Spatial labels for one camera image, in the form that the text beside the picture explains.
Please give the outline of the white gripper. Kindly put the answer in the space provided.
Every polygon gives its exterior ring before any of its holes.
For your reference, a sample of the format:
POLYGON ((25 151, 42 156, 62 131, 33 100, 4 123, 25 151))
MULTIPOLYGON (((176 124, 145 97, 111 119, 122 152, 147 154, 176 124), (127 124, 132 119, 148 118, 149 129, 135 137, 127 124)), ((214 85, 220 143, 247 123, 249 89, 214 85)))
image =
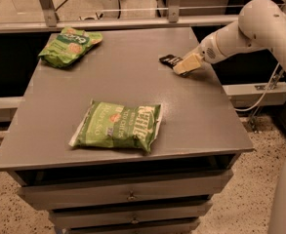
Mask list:
POLYGON ((185 59, 178 62, 173 70, 178 75, 186 75, 202 66, 202 57, 208 63, 214 64, 226 59, 220 51, 216 36, 205 37, 193 50, 184 55, 185 59))

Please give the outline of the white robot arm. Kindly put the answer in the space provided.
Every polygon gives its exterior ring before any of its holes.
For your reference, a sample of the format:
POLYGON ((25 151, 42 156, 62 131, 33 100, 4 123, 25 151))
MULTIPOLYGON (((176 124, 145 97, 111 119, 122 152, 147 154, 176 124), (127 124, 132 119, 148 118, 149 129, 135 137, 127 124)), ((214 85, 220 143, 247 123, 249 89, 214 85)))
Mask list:
MULTIPOLYGON (((173 70, 185 75, 203 63, 217 63, 241 53, 269 50, 286 72, 286 14, 271 0, 252 0, 238 20, 211 33, 173 70)), ((286 161, 275 189, 267 234, 286 234, 286 161)))

